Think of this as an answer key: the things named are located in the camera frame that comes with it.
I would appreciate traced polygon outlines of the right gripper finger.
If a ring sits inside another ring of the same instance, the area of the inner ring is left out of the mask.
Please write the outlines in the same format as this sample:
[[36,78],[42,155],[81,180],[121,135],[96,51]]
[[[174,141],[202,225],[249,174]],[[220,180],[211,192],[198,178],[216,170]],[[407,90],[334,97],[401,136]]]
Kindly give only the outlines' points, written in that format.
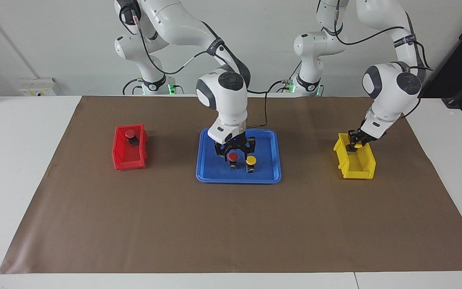
[[215,148],[215,151],[216,151],[216,154],[218,156],[222,156],[224,157],[224,161],[225,162],[228,162],[228,157],[227,157],[227,154],[229,153],[229,151],[231,150],[230,148],[230,144],[229,143],[226,143],[226,144],[220,144],[220,143],[215,143],[214,144],[214,148]]
[[255,137],[244,138],[240,143],[240,150],[244,153],[244,159],[255,152]]

